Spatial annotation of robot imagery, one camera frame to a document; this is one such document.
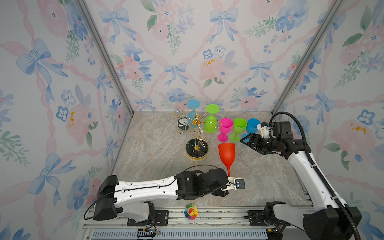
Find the blue wine glass front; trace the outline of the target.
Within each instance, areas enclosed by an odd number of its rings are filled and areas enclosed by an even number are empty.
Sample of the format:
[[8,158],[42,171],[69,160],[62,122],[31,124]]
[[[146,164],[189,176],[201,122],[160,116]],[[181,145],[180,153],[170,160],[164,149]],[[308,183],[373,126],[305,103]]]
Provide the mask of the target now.
[[261,122],[258,119],[249,119],[248,124],[246,126],[246,134],[242,135],[242,138],[245,138],[247,135],[252,134],[252,133],[257,133],[258,132],[258,125]]

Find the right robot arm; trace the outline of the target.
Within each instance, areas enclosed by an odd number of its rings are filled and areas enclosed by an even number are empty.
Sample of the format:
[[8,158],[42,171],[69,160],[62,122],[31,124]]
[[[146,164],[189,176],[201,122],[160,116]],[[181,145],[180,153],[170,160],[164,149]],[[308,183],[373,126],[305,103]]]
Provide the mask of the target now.
[[316,163],[305,139],[295,139],[290,122],[263,122],[259,133],[241,139],[262,155],[279,154],[294,168],[313,205],[311,211],[300,210],[283,202],[266,203],[264,212],[252,218],[274,226],[270,232],[280,234],[288,226],[303,230],[311,240],[359,240],[358,224],[362,214],[337,194]]

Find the magenta wine glass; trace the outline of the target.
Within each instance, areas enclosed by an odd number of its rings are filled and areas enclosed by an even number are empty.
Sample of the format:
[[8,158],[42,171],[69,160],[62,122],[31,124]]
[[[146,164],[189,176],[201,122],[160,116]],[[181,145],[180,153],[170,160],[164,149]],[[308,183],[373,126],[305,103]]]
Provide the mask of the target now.
[[229,118],[224,118],[220,120],[221,127],[220,127],[220,134],[218,135],[218,140],[220,142],[226,142],[228,140],[228,133],[231,131],[233,127],[233,121]]

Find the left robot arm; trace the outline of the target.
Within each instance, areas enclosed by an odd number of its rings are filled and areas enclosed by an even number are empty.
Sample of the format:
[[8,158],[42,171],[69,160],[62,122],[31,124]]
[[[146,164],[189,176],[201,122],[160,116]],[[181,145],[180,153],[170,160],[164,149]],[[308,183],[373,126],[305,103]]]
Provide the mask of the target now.
[[110,175],[100,185],[97,200],[91,205],[91,219],[106,221],[123,216],[151,223],[155,219],[153,200],[195,200],[209,194],[225,197],[235,189],[236,179],[216,167],[206,173],[186,169],[175,176],[146,182],[124,182]]

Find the green wine glass front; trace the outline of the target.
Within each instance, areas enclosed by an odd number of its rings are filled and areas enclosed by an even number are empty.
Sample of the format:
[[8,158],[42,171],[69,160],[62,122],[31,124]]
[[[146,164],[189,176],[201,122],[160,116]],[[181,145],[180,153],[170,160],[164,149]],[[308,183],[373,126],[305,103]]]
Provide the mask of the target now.
[[246,129],[248,123],[243,118],[236,118],[233,121],[233,131],[234,133],[230,135],[230,140],[234,143],[237,143],[241,140],[241,134]]

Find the red wine glass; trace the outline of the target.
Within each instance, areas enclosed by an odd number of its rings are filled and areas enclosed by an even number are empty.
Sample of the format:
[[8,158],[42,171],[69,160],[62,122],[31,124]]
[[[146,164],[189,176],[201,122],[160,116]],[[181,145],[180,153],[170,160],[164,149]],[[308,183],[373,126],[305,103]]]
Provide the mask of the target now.
[[219,155],[222,163],[226,166],[228,176],[231,176],[230,169],[235,161],[236,146],[233,143],[223,143],[218,145]]

